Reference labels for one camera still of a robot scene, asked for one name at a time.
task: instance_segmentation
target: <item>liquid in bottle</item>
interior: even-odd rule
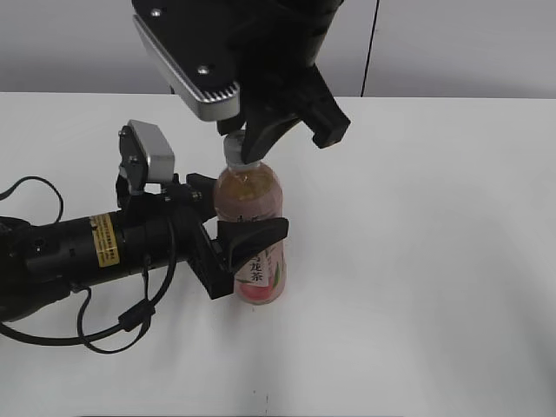
[[[261,161],[242,162],[245,132],[224,140],[228,166],[215,186],[215,209],[225,222],[254,222],[282,216],[282,190],[275,172]],[[283,242],[249,260],[235,275],[235,292],[246,302],[267,304],[282,293],[286,284]]]

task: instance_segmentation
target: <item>table surface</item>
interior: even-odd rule
[[[343,143],[319,151],[300,126],[268,157],[291,221],[277,302],[210,301],[181,265],[124,354],[1,338],[2,415],[556,415],[556,102],[339,101]],[[42,175],[67,219],[116,208],[130,118],[160,126],[182,175],[224,164],[175,96],[0,94],[0,115],[0,189]],[[35,224],[57,210],[40,184],[0,204]],[[141,291],[96,287],[86,328]],[[73,335],[82,301],[14,326]]]

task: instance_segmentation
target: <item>gray wall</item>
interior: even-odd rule
[[[554,0],[381,0],[368,96],[556,98]]]
[[[0,90],[160,93],[130,0],[0,0]],[[374,0],[347,0],[319,58],[337,96],[360,94]]]

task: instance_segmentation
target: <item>bolt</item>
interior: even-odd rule
[[[210,68],[207,65],[199,65],[197,68],[197,72],[202,76],[207,76],[210,74]]]

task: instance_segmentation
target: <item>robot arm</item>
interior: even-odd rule
[[[298,122],[314,131],[319,148],[345,134],[349,120],[314,64],[343,0],[132,1],[147,50],[191,110],[203,121],[217,122],[221,135],[246,126],[245,163],[262,159]],[[203,223],[215,216],[215,180],[193,174],[180,184],[174,154],[154,125],[129,121],[119,136],[120,211],[59,222],[61,205],[56,222],[42,227],[0,217],[0,334],[37,345],[121,352],[146,333],[179,261],[189,264],[214,299],[233,292],[234,274],[248,259],[287,236],[288,221],[272,219],[219,222],[211,240]],[[160,184],[161,193],[146,193],[147,183]],[[147,284],[149,270],[166,265],[166,278],[152,299],[145,291],[115,326],[84,334],[91,286],[137,273]],[[77,316],[76,338],[35,337],[3,324],[82,290],[89,296]],[[136,340],[125,348],[106,352],[91,344],[139,326]]]
[[[262,159],[298,122],[326,148],[350,121],[314,61],[343,0],[133,0],[158,69],[203,121],[246,125],[242,157]]]

